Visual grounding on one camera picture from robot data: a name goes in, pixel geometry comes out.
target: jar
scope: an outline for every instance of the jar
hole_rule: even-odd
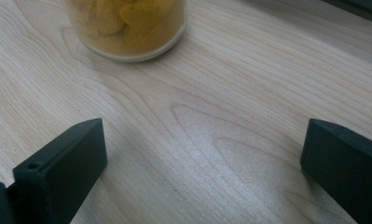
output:
[[[186,0],[63,0],[81,41],[119,62],[140,62],[172,47],[186,27]]]

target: jar bottom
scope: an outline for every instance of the jar bottom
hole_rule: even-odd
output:
[[[85,41],[83,41],[81,38],[80,38],[80,40],[88,49],[90,49],[92,52],[94,52],[98,55],[101,55],[104,58],[113,60],[113,61],[118,62],[118,63],[138,63],[138,62],[142,62],[142,61],[146,61],[146,60],[155,58],[155,57],[159,56],[160,54],[164,53],[165,51],[167,51],[168,49],[170,49],[171,47],[173,47],[174,44],[176,44],[177,41],[179,41],[179,39],[183,35],[185,29],[186,29],[186,26],[183,25],[179,29],[177,34],[168,43],[159,47],[158,49],[156,49],[154,51],[151,51],[151,52],[148,52],[146,54],[135,55],[135,56],[118,56],[116,54],[106,53],[104,51],[101,51],[99,49],[94,48],[93,46],[91,46],[88,43],[86,43]]]

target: wood grain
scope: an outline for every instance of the wood grain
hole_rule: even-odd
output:
[[[372,139],[372,21],[317,0],[190,0],[180,42],[113,63],[60,0],[0,0],[0,181],[103,118],[109,165],[72,223],[353,223],[299,159],[309,118]]]

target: light wood surface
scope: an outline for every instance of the light wood surface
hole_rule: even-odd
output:
[[[109,164],[72,223],[353,223],[299,159],[310,118],[372,139],[372,21],[190,0],[173,49],[122,64],[80,43],[60,0],[0,0],[0,181],[94,118]]]

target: yellow food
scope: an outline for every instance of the yellow food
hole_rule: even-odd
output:
[[[81,39],[117,55],[158,49],[184,25],[184,0],[65,0]]]

